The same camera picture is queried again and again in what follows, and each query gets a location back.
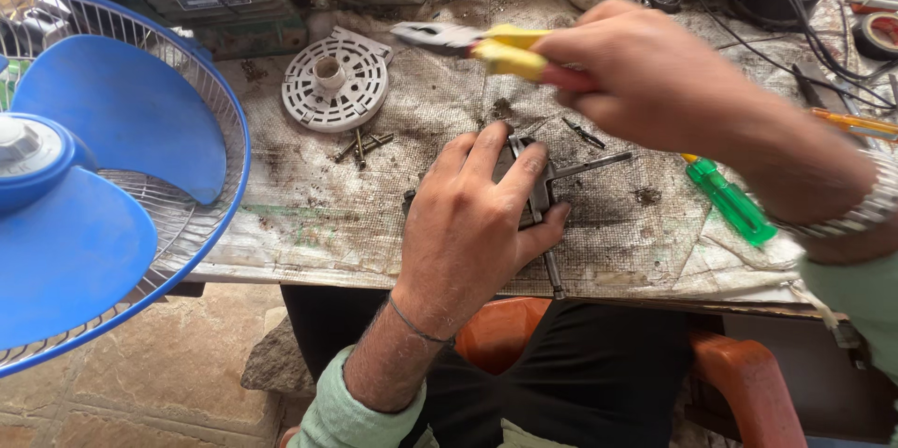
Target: wire bundle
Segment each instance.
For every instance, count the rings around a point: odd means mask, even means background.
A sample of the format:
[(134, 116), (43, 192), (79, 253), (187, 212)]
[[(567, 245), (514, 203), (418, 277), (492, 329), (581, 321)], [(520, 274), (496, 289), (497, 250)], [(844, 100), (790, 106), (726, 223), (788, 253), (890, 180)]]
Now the wire bundle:
[[(872, 102), (865, 98), (859, 98), (858, 96), (851, 94), (850, 92), (847, 92), (841, 88), (838, 88), (837, 86), (832, 85), (828, 81), (820, 81), (818, 79), (808, 78), (807, 76), (797, 74), (796, 72), (792, 71), (792, 69), (790, 69), (782, 64), (774, 62), (767, 55), (759, 52), (752, 46), (748, 45), (748, 43), (745, 40), (743, 40), (741, 37), (736, 35), (735, 32), (733, 31), (733, 29), (730, 29), (717, 16), (715, 16), (713, 13), (711, 13), (710, 8), (708, 7), (707, 4), (705, 4), (705, 2), (703, 0), (699, 0), (699, 3), (708, 12), (708, 14), (711, 15), (711, 17), (714, 18), (714, 20), (717, 21), (717, 23), (722, 28), (724, 28), (726, 30), (726, 32), (728, 32), (732, 37), (734, 37), (737, 41), (739, 41), (739, 43), (742, 43), (743, 45), (746, 46), (746, 48), (748, 48), (749, 50), (754, 52), (756, 55), (758, 55), (760, 58), (767, 61), (768, 63), (773, 64), (777, 68), (780, 68), (781, 70), (788, 72), (790, 74), (793, 74), (795, 76), (799, 76), (801, 78), (808, 79), (808, 80), (814, 82), (815, 84), (835, 90), (836, 92), (839, 92), (840, 94), (848, 96), (849, 98), (857, 99), (858, 101), (860, 101), (868, 106), (871, 106), (873, 108), (894, 111), (895, 110), (894, 103), (892, 103), (888, 99), (882, 97), (881, 95), (877, 94), (871, 88), (869, 88), (866, 85), (864, 85), (863, 83), (861, 83), (861, 81), (873, 79), (877, 76), (880, 76), (884, 72), (896, 67), (896, 65), (898, 65), (898, 63), (884, 64), (881, 68), (879, 68), (878, 70), (876, 70), (868, 75), (861, 75), (861, 74), (858, 74), (858, 73), (855, 73), (855, 72), (849, 70), (843, 64), (840, 64), (838, 61), (836, 61), (835, 57), (833, 57), (833, 54), (824, 45), (824, 42), (821, 41), (821, 39), (817, 35), (816, 31), (814, 31), (814, 28), (811, 27), (810, 20), (809, 20), (809, 18), (807, 18), (807, 13), (804, 10), (804, 5), (802, 4), (801, 0), (788, 0), (788, 1), (789, 1), (789, 6), (792, 6), (792, 10), (796, 14), (796, 17), (798, 19), (798, 24), (801, 27), (801, 31), (804, 34), (805, 39), (807, 39), (807, 42), (811, 47), (811, 51), (814, 52), (814, 56), (817, 58), (818, 61), (820, 61), (820, 64), (823, 64), (826, 69), (835, 73), (836, 76), (844, 79), (851, 85), (868, 92), (871, 96), (873, 96), (874, 98), (876, 98), (877, 100), (881, 101), (884, 104), (878, 104), (876, 102)], [(845, 28), (846, 36), (847, 36), (847, 21), (845, 20), (844, 16), (842, 17), (842, 21), (843, 21), (843, 26)]]

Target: white cable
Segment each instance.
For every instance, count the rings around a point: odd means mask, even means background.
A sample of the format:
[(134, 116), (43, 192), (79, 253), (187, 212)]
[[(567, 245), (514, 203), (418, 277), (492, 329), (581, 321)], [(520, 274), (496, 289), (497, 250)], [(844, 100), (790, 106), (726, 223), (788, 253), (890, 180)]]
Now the white cable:
[(789, 289), (794, 293), (797, 297), (811, 303), (817, 312), (820, 314), (820, 317), (824, 319), (824, 325), (826, 328), (833, 330), (836, 327), (839, 327), (839, 320), (836, 318), (833, 310), (830, 309), (829, 306), (824, 304), (823, 301), (817, 298), (816, 295), (811, 293), (811, 291), (807, 290), (807, 285), (804, 284), (803, 281), (797, 280), (789, 283)]

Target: workbench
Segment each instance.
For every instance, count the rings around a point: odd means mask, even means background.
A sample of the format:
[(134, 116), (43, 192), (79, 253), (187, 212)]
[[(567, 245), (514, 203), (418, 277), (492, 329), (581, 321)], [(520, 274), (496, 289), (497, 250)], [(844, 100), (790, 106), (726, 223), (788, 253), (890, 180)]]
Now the workbench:
[[(417, 187), (442, 145), (455, 135), (504, 119), (519, 135), (545, 141), (558, 166), (617, 152), (635, 154), (631, 161), (556, 184), (556, 195), (573, 204), (564, 240), (555, 248), (570, 297), (723, 306), (798, 302), (789, 285), (798, 280), (800, 248), (782, 233), (762, 247), (748, 245), (692, 186), (677, 154), (642, 149), (596, 130), (555, 103), (552, 87), (509, 75), (488, 76), (476, 60), (441, 58), (402, 45), (389, 34), (402, 20), (557, 29), (572, 25), (580, 13), (567, 0), (428, 0), (421, 6), (317, 14), (310, 21), (313, 38), (329, 34), (331, 22), (394, 50), (390, 93), (363, 131), (392, 132), (395, 141), (372, 152), (364, 170), (352, 159), (332, 160), (351, 141), (350, 132), (313, 132), (286, 113), (280, 86), (293, 55), (219, 63), (247, 116), (253, 164), (240, 210), (188, 281), (391, 287), (399, 271), (403, 193)], [(853, 14), (847, 8), (846, 14), (850, 23)], [(746, 40), (771, 37), (720, 11), (718, 15)], [(687, 0), (673, 17), (722, 47), (721, 53), (749, 79), (805, 106), (791, 75), (742, 45), (731, 45), (732, 36), (694, 0)], [(847, 56), (848, 67), (861, 72), (873, 67), (859, 58), (853, 43), (846, 44), (839, 0), (822, 0), (813, 24), (837, 58)], [(813, 60), (798, 34), (754, 46), (786, 65)], [(890, 95), (887, 85), (878, 88)], [(599, 135), (608, 148), (602, 151), (581, 141), (562, 116)], [(725, 169), (724, 174), (737, 179)], [(502, 293), (550, 296), (542, 259), (522, 270)]]

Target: stone floor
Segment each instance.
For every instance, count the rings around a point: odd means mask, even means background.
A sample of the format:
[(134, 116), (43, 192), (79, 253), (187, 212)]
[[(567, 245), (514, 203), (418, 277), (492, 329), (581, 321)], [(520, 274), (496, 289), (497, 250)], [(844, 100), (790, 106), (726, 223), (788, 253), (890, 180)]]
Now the stone floor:
[(276, 285), (208, 284), (0, 380), (0, 446), (270, 448), (306, 403), (240, 386)]

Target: green screwdriver handle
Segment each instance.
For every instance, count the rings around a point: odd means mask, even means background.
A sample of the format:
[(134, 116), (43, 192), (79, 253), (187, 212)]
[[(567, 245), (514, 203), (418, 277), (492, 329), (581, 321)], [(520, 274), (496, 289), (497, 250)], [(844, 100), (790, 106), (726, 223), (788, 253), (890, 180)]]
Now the green screwdriver handle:
[(749, 243), (754, 246), (761, 245), (777, 233), (776, 227), (770, 225), (758, 205), (739, 186), (726, 181), (726, 178), (717, 171), (717, 165), (713, 160), (693, 155), (683, 155), (683, 158), (689, 161), (689, 165), (686, 166), (689, 178), (708, 195), (711, 203), (720, 210), (726, 221)]

